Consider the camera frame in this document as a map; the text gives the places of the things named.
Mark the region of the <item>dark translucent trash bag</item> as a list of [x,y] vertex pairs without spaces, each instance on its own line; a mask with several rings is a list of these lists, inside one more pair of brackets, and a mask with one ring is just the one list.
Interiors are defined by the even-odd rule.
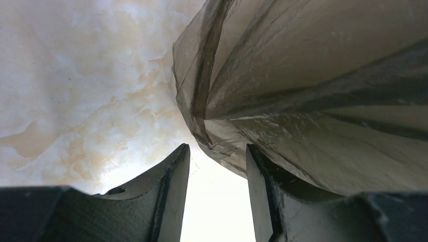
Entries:
[[173,45],[202,151],[341,195],[427,190],[427,1],[206,1]]

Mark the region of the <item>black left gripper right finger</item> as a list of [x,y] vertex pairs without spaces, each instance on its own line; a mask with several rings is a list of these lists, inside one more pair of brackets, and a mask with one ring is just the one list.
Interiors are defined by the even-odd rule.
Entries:
[[427,241],[426,192],[318,188],[246,147],[246,174],[257,241]]

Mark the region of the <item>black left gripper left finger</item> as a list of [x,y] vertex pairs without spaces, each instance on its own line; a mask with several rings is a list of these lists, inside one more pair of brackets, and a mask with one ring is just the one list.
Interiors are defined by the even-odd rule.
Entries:
[[105,194],[70,186],[1,188],[1,241],[179,241],[190,169],[181,144]]

